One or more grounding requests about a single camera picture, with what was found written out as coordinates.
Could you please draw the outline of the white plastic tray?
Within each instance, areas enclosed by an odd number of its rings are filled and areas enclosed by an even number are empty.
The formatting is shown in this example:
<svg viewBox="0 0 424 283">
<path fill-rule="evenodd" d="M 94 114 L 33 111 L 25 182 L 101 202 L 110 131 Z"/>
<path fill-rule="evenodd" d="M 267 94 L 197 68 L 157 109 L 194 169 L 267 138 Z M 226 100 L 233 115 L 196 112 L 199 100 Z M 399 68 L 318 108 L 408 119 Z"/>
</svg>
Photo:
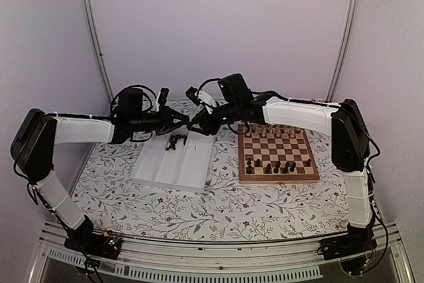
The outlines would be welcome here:
<svg viewBox="0 0 424 283">
<path fill-rule="evenodd" d="M 166 150 L 172 135 L 187 135 L 176 150 Z M 213 137 L 178 129 L 154 136 L 142 146 L 130 177 L 144 186 L 185 192 L 202 192 L 211 158 Z"/>
</svg>

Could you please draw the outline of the wooden chess board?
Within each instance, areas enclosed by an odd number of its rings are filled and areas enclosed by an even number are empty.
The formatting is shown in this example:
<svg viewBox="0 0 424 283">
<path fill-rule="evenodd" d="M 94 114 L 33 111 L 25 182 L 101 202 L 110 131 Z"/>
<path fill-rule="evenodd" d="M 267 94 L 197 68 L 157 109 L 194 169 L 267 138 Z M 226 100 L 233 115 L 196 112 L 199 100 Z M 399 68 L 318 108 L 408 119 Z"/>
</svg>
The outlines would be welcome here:
<svg viewBox="0 0 424 283">
<path fill-rule="evenodd" d="M 287 125 L 246 126 L 239 124 L 238 133 L 238 170 L 242 184 L 315 184 L 319 173 L 312 149 L 304 129 Z M 253 173 L 247 174 L 247 160 L 252 159 Z M 254 162 L 260 159 L 260 167 Z M 306 162 L 311 159 L 311 166 Z M 277 161 L 281 162 L 280 172 L 273 173 Z M 296 162 L 294 172 L 282 173 L 286 162 Z M 270 174 L 264 173 L 267 164 L 271 164 Z"/>
</svg>

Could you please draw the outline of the dark chess rook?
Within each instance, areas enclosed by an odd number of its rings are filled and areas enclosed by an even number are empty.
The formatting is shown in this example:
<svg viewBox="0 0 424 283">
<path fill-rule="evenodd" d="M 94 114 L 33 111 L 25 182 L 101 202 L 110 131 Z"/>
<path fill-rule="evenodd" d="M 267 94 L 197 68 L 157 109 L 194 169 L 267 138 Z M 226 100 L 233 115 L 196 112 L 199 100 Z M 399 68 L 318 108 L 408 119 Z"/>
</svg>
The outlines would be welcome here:
<svg viewBox="0 0 424 283">
<path fill-rule="evenodd" d="M 287 174 L 287 173 L 288 173 L 288 171 L 289 171 L 289 167 L 290 167 L 290 163 L 289 163 L 289 162 L 286 162 L 286 163 L 284 164 L 284 167 L 282 168 L 282 173 L 283 173 L 283 174 Z"/>
</svg>

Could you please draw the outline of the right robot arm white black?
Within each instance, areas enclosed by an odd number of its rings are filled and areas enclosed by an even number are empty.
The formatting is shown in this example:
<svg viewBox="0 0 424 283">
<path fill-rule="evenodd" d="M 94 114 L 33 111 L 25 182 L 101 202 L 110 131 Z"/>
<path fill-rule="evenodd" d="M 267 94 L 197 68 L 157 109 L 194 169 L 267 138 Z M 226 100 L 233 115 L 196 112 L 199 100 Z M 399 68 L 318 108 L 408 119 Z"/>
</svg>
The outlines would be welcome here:
<svg viewBox="0 0 424 283">
<path fill-rule="evenodd" d="M 188 129 L 202 135 L 215 135 L 223 125 L 235 122 L 259 125 L 289 125 L 317 131 L 331 138 L 331 160 L 341 171 L 346 186 L 349 220 L 343 248 L 356 254 L 368 243 L 365 230 L 374 226 L 372 210 L 375 179 L 370 161 L 370 147 L 376 143 L 352 99 L 341 103 L 307 101 L 284 97 L 268 90 L 248 88 L 241 74 L 215 79 L 225 103 L 217 105 L 202 87 L 190 87 L 185 95 L 202 110 L 189 122 Z"/>
</svg>

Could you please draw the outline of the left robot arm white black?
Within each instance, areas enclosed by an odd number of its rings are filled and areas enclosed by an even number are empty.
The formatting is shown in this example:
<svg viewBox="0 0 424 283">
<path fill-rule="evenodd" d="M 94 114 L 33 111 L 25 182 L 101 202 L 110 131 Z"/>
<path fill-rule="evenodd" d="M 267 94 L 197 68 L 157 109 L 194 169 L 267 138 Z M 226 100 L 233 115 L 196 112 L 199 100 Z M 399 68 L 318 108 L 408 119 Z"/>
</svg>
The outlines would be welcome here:
<svg viewBox="0 0 424 283">
<path fill-rule="evenodd" d="M 30 195 L 43 202 L 83 252 L 93 252 L 98 238 L 93 223 L 71 198 L 58 159 L 73 144 L 136 142 L 137 133 L 160 136 L 186 125 L 189 117 L 168 106 L 167 97 L 166 88 L 154 93 L 144 85 L 130 85 L 110 101 L 107 115 L 32 108 L 21 123 L 11 144 L 14 172 L 27 181 Z"/>
</svg>

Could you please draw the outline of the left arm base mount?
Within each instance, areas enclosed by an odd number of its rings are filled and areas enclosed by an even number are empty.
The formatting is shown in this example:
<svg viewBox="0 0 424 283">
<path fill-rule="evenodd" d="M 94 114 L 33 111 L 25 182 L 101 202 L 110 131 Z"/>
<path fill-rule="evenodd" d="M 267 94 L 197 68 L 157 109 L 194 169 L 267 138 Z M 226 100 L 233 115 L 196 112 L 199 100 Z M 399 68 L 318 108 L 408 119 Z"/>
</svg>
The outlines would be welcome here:
<svg viewBox="0 0 424 283">
<path fill-rule="evenodd" d="M 83 254 L 117 260 L 121 251 L 122 237 L 112 231 L 97 234 L 90 229 L 72 230 L 64 246 Z"/>
</svg>

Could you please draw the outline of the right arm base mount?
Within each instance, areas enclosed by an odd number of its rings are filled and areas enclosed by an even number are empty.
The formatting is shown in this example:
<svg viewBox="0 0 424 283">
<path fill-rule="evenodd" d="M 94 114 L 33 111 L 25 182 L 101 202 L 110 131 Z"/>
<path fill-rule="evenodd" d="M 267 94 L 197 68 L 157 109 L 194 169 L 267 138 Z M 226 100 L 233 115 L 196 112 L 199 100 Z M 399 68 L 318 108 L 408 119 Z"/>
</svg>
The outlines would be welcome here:
<svg viewBox="0 0 424 283">
<path fill-rule="evenodd" d="M 349 276 L 364 274 L 375 255 L 377 247 L 373 236 L 367 241 L 360 237 L 343 235 L 319 241 L 317 254 L 324 260 L 339 260 L 343 272 Z"/>
</svg>

